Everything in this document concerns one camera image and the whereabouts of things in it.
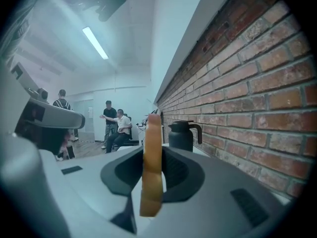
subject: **orange object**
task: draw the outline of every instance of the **orange object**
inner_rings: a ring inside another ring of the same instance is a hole
[[[162,141],[159,115],[149,114],[145,131],[140,216],[154,217],[163,196]]]

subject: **white shirt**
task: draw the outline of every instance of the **white shirt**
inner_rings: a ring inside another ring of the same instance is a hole
[[[118,123],[118,132],[121,127],[125,127],[131,124],[130,118],[126,116],[122,116],[121,118],[114,118],[114,120]],[[120,133],[130,134],[130,129],[123,129]]]

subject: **black hair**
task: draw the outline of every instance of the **black hair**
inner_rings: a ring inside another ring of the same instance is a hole
[[[59,93],[58,93],[60,96],[63,96],[65,97],[66,95],[66,91],[64,89],[60,89]]]

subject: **black kettle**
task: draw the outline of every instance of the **black kettle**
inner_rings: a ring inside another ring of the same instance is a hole
[[[198,143],[202,143],[202,128],[198,124],[189,124],[193,121],[175,121],[168,127],[172,131],[168,134],[168,142],[170,147],[175,147],[185,151],[193,151],[193,133],[191,128],[195,128],[198,131]]]

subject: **jeans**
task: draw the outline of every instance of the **jeans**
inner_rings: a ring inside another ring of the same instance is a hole
[[[125,140],[129,139],[128,134],[125,133],[118,133],[112,134],[107,141],[107,147],[106,147],[106,153],[110,153],[112,149],[113,143],[115,143],[117,146],[122,146]]]
[[[104,146],[107,146],[107,140],[109,138],[109,135],[114,134],[116,130],[117,130],[117,124],[106,124]]]

